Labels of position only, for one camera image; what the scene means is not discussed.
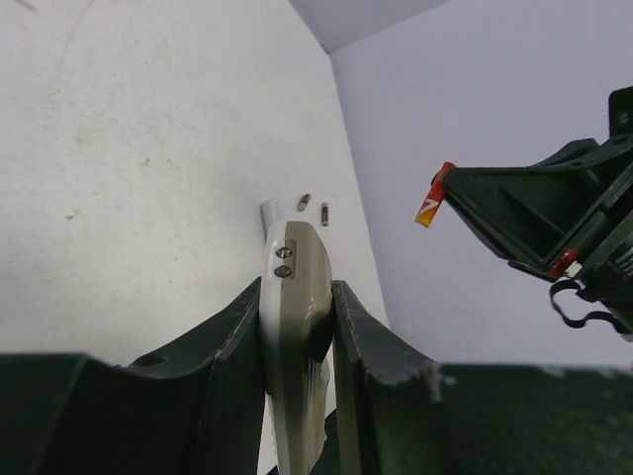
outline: white wall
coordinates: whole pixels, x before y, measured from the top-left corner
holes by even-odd
[[[288,218],[330,203],[333,275],[384,321],[331,65],[286,0],[3,4],[0,352],[130,363],[260,275],[260,203],[307,192]]]
[[[430,230],[413,218],[446,160],[529,165],[604,141],[608,94],[633,84],[632,18],[632,2],[454,0],[331,56],[387,313],[419,350],[630,364],[607,324],[564,327],[548,285],[497,260],[448,205]]]
[[[335,51],[448,0],[290,0],[318,41]]]

